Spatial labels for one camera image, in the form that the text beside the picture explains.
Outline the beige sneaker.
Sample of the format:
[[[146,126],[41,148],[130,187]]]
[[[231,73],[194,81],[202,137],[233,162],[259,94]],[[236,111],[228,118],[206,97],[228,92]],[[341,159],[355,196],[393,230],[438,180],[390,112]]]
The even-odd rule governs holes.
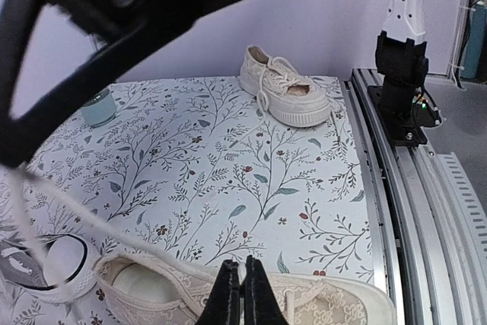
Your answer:
[[[269,56],[258,46],[247,47],[240,67],[240,87],[256,98],[261,113],[294,128],[326,122],[331,105],[326,93],[281,56]]]
[[[196,324],[215,283],[218,268],[177,260],[144,240],[125,234],[99,219],[56,187],[22,167],[9,171],[11,207],[27,248],[42,264],[46,251],[30,226],[24,184],[52,193],[93,228],[132,248],[131,253],[99,256],[93,265],[96,284],[107,307],[123,324]],[[245,263],[238,263],[240,323],[244,323]],[[78,300],[55,269],[57,288]],[[287,324],[394,324],[396,309],[380,289],[351,279],[268,273],[274,296]]]

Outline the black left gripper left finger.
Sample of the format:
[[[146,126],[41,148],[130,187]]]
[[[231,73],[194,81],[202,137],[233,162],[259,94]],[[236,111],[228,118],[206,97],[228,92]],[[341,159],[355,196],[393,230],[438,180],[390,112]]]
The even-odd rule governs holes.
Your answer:
[[[225,260],[218,271],[205,308],[196,325],[240,323],[240,281],[238,263]]]

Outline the floral patterned table mat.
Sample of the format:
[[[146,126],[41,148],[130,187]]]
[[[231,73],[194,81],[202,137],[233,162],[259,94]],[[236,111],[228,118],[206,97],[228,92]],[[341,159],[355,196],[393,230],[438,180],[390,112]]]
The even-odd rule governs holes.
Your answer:
[[[374,282],[367,200],[341,83],[333,109],[292,129],[235,77],[114,84],[116,117],[72,116],[29,169],[98,218],[178,259],[259,257],[269,272]]]

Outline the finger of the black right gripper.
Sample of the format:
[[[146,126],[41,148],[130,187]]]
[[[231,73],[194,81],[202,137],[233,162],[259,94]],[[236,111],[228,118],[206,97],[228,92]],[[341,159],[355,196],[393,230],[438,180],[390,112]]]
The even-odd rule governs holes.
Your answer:
[[[14,88],[46,0],[5,0],[1,12],[1,163],[29,161],[43,142],[110,82],[187,32],[194,23],[155,19],[122,36],[99,36],[105,46],[42,97],[23,116],[10,114]]]

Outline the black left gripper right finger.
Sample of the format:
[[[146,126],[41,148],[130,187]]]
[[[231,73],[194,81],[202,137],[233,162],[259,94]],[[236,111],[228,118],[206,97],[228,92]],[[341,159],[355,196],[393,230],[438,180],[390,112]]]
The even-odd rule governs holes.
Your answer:
[[[248,256],[243,281],[243,318],[249,325],[286,325],[260,260]]]

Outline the aluminium front rail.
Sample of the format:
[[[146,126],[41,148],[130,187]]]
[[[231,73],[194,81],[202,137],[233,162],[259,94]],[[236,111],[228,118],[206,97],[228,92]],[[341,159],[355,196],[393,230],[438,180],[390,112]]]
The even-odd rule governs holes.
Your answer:
[[[400,324],[486,322],[486,216],[454,154],[432,145],[393,147],[368,88],[380,76],[356,69],[345,103],[364,179],[374,284]]]

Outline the grey sneaker with white laces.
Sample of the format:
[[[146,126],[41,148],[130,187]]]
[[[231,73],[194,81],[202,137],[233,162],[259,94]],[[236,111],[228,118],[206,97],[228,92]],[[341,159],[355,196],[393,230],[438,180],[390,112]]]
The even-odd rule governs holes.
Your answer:
[[[4,278],[41,301],[61,304],[69,299],[57,288],[54,270],[63,276],[74,298],[87,294],[96,284],[93,265],[96,248],[73,234],[47,234],[38,237],[46,251],[42,264],[22,239],[1,239],[1,272]]]

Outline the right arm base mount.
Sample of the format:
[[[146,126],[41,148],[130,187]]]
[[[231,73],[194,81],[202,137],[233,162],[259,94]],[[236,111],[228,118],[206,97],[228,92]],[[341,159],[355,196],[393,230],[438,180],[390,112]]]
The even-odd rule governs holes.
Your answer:
[[[440,110],[425,88],[426,46],[411,39],[395,40],[385,31],[377,38],[375,61],[384,81],[381,86],[369,86],[368,95],[392,146],[425,145],[423,129],[442,124]]]

